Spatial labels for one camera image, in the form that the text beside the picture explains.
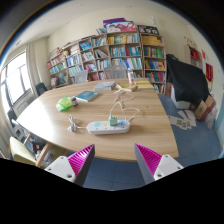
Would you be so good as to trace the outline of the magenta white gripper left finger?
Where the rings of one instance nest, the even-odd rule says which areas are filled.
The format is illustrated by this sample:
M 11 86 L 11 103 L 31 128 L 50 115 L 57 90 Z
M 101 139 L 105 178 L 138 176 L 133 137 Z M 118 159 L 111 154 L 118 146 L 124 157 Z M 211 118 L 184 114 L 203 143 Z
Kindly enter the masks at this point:
M 92 144 L 69 157 L 59 156 L 46 168 L 46 171 L 78 186 L 83 186 L 94 155 L 95 145 Z

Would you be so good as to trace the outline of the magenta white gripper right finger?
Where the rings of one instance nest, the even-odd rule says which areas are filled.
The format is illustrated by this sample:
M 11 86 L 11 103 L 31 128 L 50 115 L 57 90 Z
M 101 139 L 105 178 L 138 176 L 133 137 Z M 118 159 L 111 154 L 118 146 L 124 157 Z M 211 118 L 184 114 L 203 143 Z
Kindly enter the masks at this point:
M 140 144 L 135 144 L 134 154 L 146 184 L 183 169 L 172 156 L 160 155 Z

